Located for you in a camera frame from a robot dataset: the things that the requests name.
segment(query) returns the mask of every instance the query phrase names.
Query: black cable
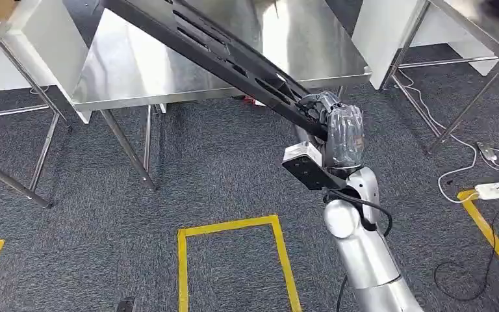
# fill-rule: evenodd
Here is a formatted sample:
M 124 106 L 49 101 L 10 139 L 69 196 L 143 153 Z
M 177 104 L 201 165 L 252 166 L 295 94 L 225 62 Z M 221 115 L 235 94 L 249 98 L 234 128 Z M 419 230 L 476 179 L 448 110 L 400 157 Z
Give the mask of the black cable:
M 387 229 L 385 229 L 385 231 L 383 232 L 383 236 L 387 237 L 387 235 L 389 235 L 389 232 L 391 232 L 391 228 L 393 227 L 393 216 L 389 213 L 389 211 L 387 211 L 386 209 L 380 207 L 379 205 L 377 205 L 375 203 L 371 203 L 369 201 L 367 202 L 366 200 L 361 200 L 360 198 L 356 198 L 353 196 L 349 196 L 347 194 L 343 194 L 342 192 L 340 192 L 338 190 L 328 190 L 328 191 L 336 194 L 336 196 L 338 196 L 339 198 L 342 198 L 343 200 L 345 200 L 347 202 L 361 203 L 363 205 L 367 205 L 367 206 L 370 206 L 370 207 L 373 207 L 373 208 L 379 210 L 381 213 L 383 213 L 387 217 L 387 220 L 388 220 Z M 341 287 L 339 289 L 339 294 L 337 296 L 336 312 L 339 312 L 339 307 L 341 305 L 341 297 L 343 297 L 343 290 L 345 289 L 345 284 L 347 284 L 347 274 L 345 274 L 345 276 L 343 277 L 343 281 L 341 282 Z
M 491 270 L 491 263 L 493 263 L 494 252 L 496 250 L 496 236 L 495 236 L 495 233 L 494 233 L 494 223 L 496 222 L 496 217 L 498 217 L 498 215 L 499 215 L 499 208 L 498 208 L 498 211 L 496 212 L 496 214 L 494 215 L 493 221 L 491 221 L 491 223 L 489 224 L 489 226 L 491 227 L 491 231 L 493 232 L 493 250 L 491 251 L 491 256 L 489 257 L 489 261 L 487 262 L 487 269 L 485 271 L 485 277 L 483 278 L 483 284 L 481 285 L 481 289 L 478 292 L 476 292 L 474 295 L 472 295 L 471 297 L 469 297 L 469 298 L 458 297 L 458 296 L 456 296 L 454 294 L 449 293 L 445 289 L 443 289 L 443 287 L 441 287 L 441 285 L 439 284 L 439 281 L 437 281 L 437 271 L 439 270 L 439 268 L 441 266 L 443 266 L 443 265 L 454 265 L 456 267 L 460 267 L 460 268 L 464 269 L 464 267 L 462 265 L 458 264 L 458 263 L 455 263 L 453 261 L 445 261 L 443 263 L 439 263 L 435 267 L 435 270 L 433 271 L 433 280 L 435 282 L 435 285 L 437 286 L 437 288 L 443 294 L 449 296 L 450 298 L 452 298 L 454 300 L 457 300 L 457 301 L 460 301 L 460 302 L 467 302 L 467 301 L 471 301 L 471 300 L 475 300 L 475 299 L 479 298 L 479 296 L 481 296 L 485 292 L 485 289 L 487 288 L 487 285 L 489 283 L 489 279 L 488 279 L 489 272 Z
M 370 207 L 373 207 L 373 208 L 376 208 L 377 210 L 379 210 L 381 213 L 383 213 L 387 217 L 387 221 L 388 221 L 387 229 L 385 230 L 385 232 L 383 232 L 383 236 L 387 237 L 387 235 L 389 235 L 389 232 L 391 232 L 391 228 L 393 227 L 393 217 L 391 216 L 391 214 L 389 213 L 389 211 L 387 211 L 384 208 L 380 207 L 378 204 L 371 203 L 369 201 L 367 202 L 366 200 L 362 200 L 360 198 L 356 198 L 356 197 L 353 197 L 353 196 L 349 196 L 347 194 L 343 194 L 339 190 L 328 190 L 328 191 L 336 194 L 336 196 L 338 196 L 339 198 L 341 198 L 341 199 L 343 199 L 343 200 L 345 200 L 347 202 L 350 202 L 350 203 L 361 203 L 363 205 L 367 205 L 367 206 L 370 206 Z

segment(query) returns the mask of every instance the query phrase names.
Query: silver robotic arm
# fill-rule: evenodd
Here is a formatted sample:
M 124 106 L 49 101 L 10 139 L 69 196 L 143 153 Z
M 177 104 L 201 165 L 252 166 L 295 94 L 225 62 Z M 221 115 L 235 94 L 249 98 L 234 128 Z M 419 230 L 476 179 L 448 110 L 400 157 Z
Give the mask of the silver robotic arm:
M 329 92 L 311 98 L 314 103 L 303 99 L 303 104 L 320 111 L 328 124 L 328 141 L 321 144 L 320 139 L 310 136 L 308 141 L 287 148 L 283 166 L 308 189 L 326 190 L 324 222 L 361 311 L 423 311 L 377 226 L 379 211 L 370 206 L 379 207 L 379 190 L 374 172 L 360 164 L 360 110 L 339 103 Z
M 368 202 L 379 204 L 376 176 L 364 167 L 347 179 L 347 186 Z M 371 224 L 377 212 L 363 205 Z M 379 229 L 366 229 L 353 203 L 331 200 L 324 209 L 326 228 L 334 237 L 349 283 L 362 311 L 423 311 L 408 288 Z

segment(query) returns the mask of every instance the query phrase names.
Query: stainless steel table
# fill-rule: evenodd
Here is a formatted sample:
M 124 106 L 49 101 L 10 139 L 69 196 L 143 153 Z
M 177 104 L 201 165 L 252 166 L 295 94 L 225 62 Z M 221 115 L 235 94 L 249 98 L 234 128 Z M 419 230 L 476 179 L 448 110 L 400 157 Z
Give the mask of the stainless steel table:
M 6 57 L 11 61 L 14 67 L 22 74 L 22 76 L 28 81 L 28 83 L 32 86 L 33 90 L 37 92 L 40 98 L 43 100 L 43 105 L 35 105 L 31 107 L 22 107 L 19 109 L 10 109 L 4 110 L 0 112 L 0 116 L 6 116 L 11 114 L 19 114 L 22 112 L 31 112 L 31 111 L 39 111 L 42 109 L 51 109 L 54 112 L 53 119 L 51 121 L 51 126 L 45 138 L 45 142 L 43 148 L 41 150 L 40 156 L 37 160 L 34 173 L 32 175 L 31 183 L 29 187 L 24 187 L 20 182 L 16 181 L 14 178 L 10 177 L 2 170 L 0 170 L 0 180 L 6 183 L 8 186 L 17 190 L 18 192 L 25 195 L 28 199 L 33 200 L 38 205 L 42 207 L 49 207 L 50 204 L 41 198 L 39 195 L 35 194 L 35 190 L 37 188 L 37 184 L 39 182 L 39 178 L 41 176 L 41 172 L 43 169 L 43 165 L 45 164 L 45 160 L 47 158 L 47 152 L 49 151 L 49 147 L 51 145 L 51 141 L 53 139 L 53 135 L 55 132 L 55 128 L 58 124 L 59 119 L 62 119 L 66 126 L 69 127 L 69 121 L 66 117 L 60 112 L 58 107 L 49 99 L 47 94 L 42 90 L 42 88 L 37 85 L 33 77 L 26 70 L 26 68 L 20 63 L 20 61 L 14 56 L 14 54 L 9 50 L 6 44 L 3 42 L 3 38 L 5 37 L 7 31 L 10 29 L 10 22 L 8 20 L 0 21 L 0 49 L 3 50 L 3 53 Z
M 304 87 L 368 82 L 371 71 L 324 0 L 188 0 Z M 101 111 L 149 189 L 153 105 L 241 94 L 230 84 L 105 10 L 71 103 Z M 141 162 L 110 109 L 147 106 Z
M 453 20 L 458 22 L 463 28 L 465 28 L 473 37 L 479 40 L 485 47 L 489 48 L 496 56 L 495 57 L 478 57 L 478 58 L 463 58 L 456 60 L 440 60 L 433 62 L 422 62 L 422 63 L 412 63 L 412 64 L 402 64 L 405 54 L 410 48 L 411 42 L 414 39 L 420 24 L 422 23 L 424 16 L 426 15 L 427 9 L 430 4 L 435 5 L 437 8 L 441 9 L 447 16 L 450 16 Z M 496 73 L 489 79 L 485 86 L 479 91 L 476 96 L 470 101 L 470 103 L 455 117 L 450 125 L 446 129 L 437 128 L 433 120 L 428 116 L 424 109 L 418 104 L 418 102 L 412 97 L 412 95 L 403 87 L 403 84 L 397 78 L 397 71 L 404 68 L 416 68 L 424 66 L 436 66 L 445 64 L 456 64 L 462 62 L 477 62 L 481 60 L 498 59 L 499 60 L 499 2 L 492 0 L 424 0 L 418 18 L 415 21 L 411 32 L 405 41 L 397 59 L 392 65 L 391 71 L 387 76 L 385 85 L 389 82 L 389 79 L 399 86 L 403 91 L 407 99 L 412 103 L 414 108 L 418 111 L 422 119 L 427 123 L 429 128 L 433 131 L 437 137 L 436 141 L 429 149 L 429 153 L 434 153 L 438 150 L 439 146 L 446 141 L 448 136 L 452 131 L 458 126 L 458 124 L 465 117 L 466 113 L 478 103 L 482 95 L 488 91 L 488 89 L 499 80 L 499 69 Z

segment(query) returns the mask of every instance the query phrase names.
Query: gray carpet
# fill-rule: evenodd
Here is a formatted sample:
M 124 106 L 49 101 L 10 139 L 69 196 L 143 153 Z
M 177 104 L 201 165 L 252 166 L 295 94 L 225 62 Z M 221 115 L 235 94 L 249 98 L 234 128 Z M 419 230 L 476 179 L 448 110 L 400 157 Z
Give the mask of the gray carpet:
M 94 31 L 94 2 L 65 2 L 90 42 L 85 32 Z M 346 2 L 345 25 L 354 25 L 358 4 Z M 438 45 L 414 49 L 409 60 L 450 57 L 454 52 Z M 407 72 L 445 123 L 485 82 L 467 65 Z M 52 209 L 0 183 L 0 311 L 110 312 L 124 296 L 136 296 L 139 311 L 177 311 L 177 230 L 272 214 L 280 217 L 303 310 L 335 310 L 344 269 L 322 221 L 322 194 L 306 190 L 280 165 L 284 148 L 296 142 L 288 122 L 232 99 L 170 105 L 154 123 L 151 176 L 158 190 L 152 193 L 100 115 L 83 125 L 56 88 L 49 95 L 67 110 L 73 129 L 57 129 L 38 188 Z M 365 112 L 366 163 L 377 174 L 382 206 L 394 215 L 388 241 L 422 307 L 499 311 L 498 258 L 477 300 L 452 300 L 433 282 L 438 263 L 462 262 L 471 276 L 456 268 L 439 279 L 466 296 L 485 272 L 488 242 L 462 206 L 437 190 L 437 177 L 468 164 L 471 152 L 449 142 L 426 156 L 433 135 L 397 89 L 355 86 L 348 101 Z M 33 103 L 39 100 L 27 90 L 0 92 L 0 109 Z M 144 111 L 114 111 L 139 152 Z M 499 147 L 499 86 L 473 115 L 456 135 Z M 0 167 L 28 183 L 50 119 L 50 112 L 0 118 Z M 479 162 L 448 180 L 444 187 L 455 196 L 499 181 L 499 173 Z M 476 205 L 490 220 L 499 201 Z M 499 235 L 499 217 L 496 230 Z M 269 227 L 189 237 L 187 243 L 191 311 L 289 311 Z M 342 311 L 357 310 L 349 288 Z

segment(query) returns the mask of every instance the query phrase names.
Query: power strip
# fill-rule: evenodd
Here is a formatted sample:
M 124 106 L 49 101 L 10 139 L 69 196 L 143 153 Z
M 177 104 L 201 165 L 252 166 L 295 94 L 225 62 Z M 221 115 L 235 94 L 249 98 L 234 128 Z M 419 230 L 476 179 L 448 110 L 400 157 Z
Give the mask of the power strip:
M 475 191 L 482 200 L 497 200 L 499 199 L 499 182 L 476 185 Z

